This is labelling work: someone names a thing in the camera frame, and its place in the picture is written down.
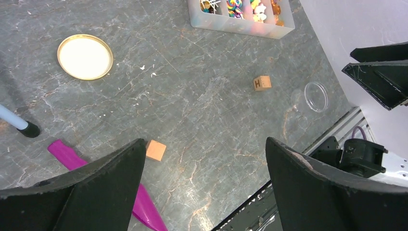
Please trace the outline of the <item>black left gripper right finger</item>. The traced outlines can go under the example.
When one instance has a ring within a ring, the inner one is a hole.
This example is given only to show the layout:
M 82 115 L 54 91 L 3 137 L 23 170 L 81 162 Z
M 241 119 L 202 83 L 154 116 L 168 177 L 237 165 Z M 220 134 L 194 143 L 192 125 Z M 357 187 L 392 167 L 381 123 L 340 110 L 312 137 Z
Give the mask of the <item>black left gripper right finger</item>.
M 407 230 L 407 187 L 344 172 L 272 137 L 265 154 L 285 231 Z

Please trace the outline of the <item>clear glass jar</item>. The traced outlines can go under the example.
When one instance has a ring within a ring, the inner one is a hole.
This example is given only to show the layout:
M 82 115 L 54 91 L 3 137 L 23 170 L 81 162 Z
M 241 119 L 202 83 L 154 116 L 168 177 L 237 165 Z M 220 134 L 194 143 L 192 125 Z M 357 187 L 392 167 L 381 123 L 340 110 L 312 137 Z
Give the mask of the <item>clear glass jar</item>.
M 326 87 L 319 82 L 309 82 L 302 89 L 295 89 L 291 94 L 293 109 L 299 113 L 322 113 L 329 106 Z

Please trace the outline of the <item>magenta plastic scoop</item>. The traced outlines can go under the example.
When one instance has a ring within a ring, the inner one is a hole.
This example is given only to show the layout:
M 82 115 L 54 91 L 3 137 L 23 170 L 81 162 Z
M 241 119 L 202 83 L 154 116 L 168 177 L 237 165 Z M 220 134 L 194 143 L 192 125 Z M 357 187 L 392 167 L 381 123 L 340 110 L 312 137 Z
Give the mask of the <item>magenta plastic scoop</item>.
M 51 143 L 47 150 L 68 170 L 75 170 L 87 164 L 87 161 L 79 157 L 74 149 L 65 145 L 63 141 L 56 140 Z M 143 225 L 153 231 L 166 231 L 167 227 L 161 218 L 156 206 L 151 200 L 143 184 L 139 185 L 132 215 Z

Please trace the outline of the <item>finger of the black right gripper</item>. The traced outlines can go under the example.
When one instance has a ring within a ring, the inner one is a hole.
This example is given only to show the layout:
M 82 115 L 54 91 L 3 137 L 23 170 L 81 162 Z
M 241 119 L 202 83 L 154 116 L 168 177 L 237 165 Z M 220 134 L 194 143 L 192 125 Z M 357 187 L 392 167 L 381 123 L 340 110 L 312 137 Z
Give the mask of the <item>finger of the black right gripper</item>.
M 360 63 L 403 61 L 408 59 L 408 43 L 356 48 L 350 56 Z
M 408 105 L 408 62 L 349 63 L 342 72 L 388 111 Z

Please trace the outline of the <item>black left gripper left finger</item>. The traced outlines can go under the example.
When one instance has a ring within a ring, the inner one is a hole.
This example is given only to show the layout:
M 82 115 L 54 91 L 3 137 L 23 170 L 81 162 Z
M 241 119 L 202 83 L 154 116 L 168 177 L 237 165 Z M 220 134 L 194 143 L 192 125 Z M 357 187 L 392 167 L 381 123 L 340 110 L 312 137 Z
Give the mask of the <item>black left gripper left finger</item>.
M 0 192 L 3 231 L 125 231 L 146 158 L 136 139 L 85 166 Z

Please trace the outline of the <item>clear compartment candy box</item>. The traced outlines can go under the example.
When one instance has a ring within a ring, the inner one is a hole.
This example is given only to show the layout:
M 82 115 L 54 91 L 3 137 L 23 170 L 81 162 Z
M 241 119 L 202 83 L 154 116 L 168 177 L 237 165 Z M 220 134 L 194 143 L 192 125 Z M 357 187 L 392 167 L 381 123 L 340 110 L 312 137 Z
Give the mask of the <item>clear compartment candy box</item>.
M 280 39 L 295 29 L 287 0 L 189 0 L 191 25 Z

